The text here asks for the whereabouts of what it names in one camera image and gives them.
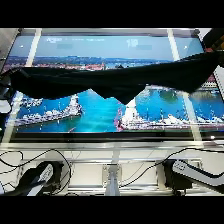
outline black border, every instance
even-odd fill
[[[68,29],[66,35],[73,35],[74,30]],[[166,29],[160,29],[157,33],[150,33],[153,36],[167,36]],[[193,30],[176,30],[174,29],[175,37],[197,37]],[[42,33],[43,36],[57,36],[61,35],[62,29],[56,28],[44,28]],[[34,35],[35,29],[25,29],[22,31],[21,35]],[[83,35],[92,35],[93,33],[81,33]],[[103,35],[115,35],[117,33],[105,32]],[[216,140],[223,139],[224,134],[222,132],[200,132],[202,140],[211,140],[211,136],[215,136]],[[162,132],[110,132],[110,133],[26,133],[26,132],[13,132],[10,142],[11,143],[100,143],[100,142],[161,142],[161,141],[193,141],[193,134],[191,131],[186,132],[172,132],[172,131],[162,131]]]

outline glass surface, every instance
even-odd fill
[[[25,64],[29,38],[17,38],[4,69]],[[197,38],[175,40],[180,58],[203,52]],[[171,61],[168,37],[41,36],[33,66],[103,70]],[[190,100],[202,131],[223,130],[223,101],[214,77],[209,81],[213,86],[199,89]],[[91,89],[57,100],[24,95],[16,119],[16,132],[22,133],[139,131],[191,132],[182,92],[146,86],[128,105],[115,98],[104,99]]]

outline display panel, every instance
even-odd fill
[[[25,36],[16,39],[4,70],[24,66]],[[180,58],[203,52],[197,38],[175,38]],[[168,37],[41,36],[33,66],[80,70],[119,69],[173,61]],[[211,76],[190,96],[201,131],[223,131],[223,101]],[[104,99],[89,89],[57,100],[24,95],[15,121],[17,133],[191,133],[183,93],[146,86],[129,104]]]

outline flat screen monitor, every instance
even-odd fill
[[[26,65],[33,38],[17,37],[3,71]],[[174,36],[174,39],[180,58],[204,51],[197,37]],[[95,71],[172,61],[170,39],[166,35],[76,33],[41,36],[32,66]],[[197,119],[194,125],[198,125],[202,137],[222,138],[224,104],[214,75],[189,99]],[[191,126],[181,91],[146,86],[124,105],[88,89],[56,100],[23,95],[12,141],[186,140],[193,139]]]

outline sky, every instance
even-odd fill
[[[181,58],[202,52],[196,38],[175,38]],[[19,36],[11,56],[26,57],[32,36]],[[38,57],[104,57],[136,58],[173,61],[168,37],[152,36],[42,36],[36,55]]]

